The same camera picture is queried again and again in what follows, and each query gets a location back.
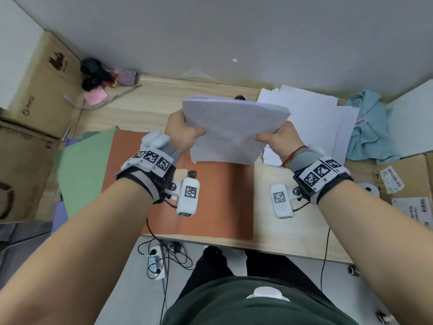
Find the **green shirt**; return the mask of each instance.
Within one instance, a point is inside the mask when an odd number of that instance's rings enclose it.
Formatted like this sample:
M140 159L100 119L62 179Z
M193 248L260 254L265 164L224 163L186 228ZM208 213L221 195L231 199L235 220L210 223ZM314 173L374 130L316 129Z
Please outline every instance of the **green shirt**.
M246 298L260 286L274 287L290 301ZM168 309L162 324L354 325L356 322L327 301L278 280L233 276L214 280L185 295Z

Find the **forearm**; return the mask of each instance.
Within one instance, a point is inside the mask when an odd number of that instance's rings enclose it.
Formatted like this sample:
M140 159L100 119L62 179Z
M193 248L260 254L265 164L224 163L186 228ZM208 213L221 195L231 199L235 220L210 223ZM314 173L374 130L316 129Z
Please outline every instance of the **forearm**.
M131 180L110 186L19 268L0 292L0 323L93 324L151 205Z
M433 233L346 180L319 208L362 276L400 323L433 322Z

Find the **orange folder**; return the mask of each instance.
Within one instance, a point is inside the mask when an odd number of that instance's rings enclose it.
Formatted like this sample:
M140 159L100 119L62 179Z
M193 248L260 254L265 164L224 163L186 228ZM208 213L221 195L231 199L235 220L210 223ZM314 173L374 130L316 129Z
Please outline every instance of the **orange folder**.
M111 144L102 191L116 178L122 164L139 150L145 132L116 130ZM167 203L155 204L149 227L155 235L181 234L250 240L254 218L254 165L224 162L192 163L189 152L177 169L197 171L200 194L196 214L178 216ZM147 227L142 234L149 234Z

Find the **white tape roll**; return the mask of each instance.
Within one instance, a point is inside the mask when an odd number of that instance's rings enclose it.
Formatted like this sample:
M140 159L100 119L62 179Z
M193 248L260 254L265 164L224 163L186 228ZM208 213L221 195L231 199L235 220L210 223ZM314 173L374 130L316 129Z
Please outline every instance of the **white tape roll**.
M370 184L368 182L362 182L358 185L360 185L362 187L362 189L368 191L369 193L373 194L374 196L376 196L376 197L380 196L379 188L377 188L375 185Z

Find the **leg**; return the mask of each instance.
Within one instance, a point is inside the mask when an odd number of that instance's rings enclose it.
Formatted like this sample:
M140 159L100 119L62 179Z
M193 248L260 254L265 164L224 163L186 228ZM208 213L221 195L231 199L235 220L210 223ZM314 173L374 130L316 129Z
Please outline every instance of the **leg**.
M233 276L227 267L227 259L218 247L208 246L195 264L190 278L178 297L178 300L200 285L212 280Z
M282 280L290 284L290 286L317 295L331 303L311 279L287 257L254 250L245 250L245 254L247 256L246 267L248 276Z

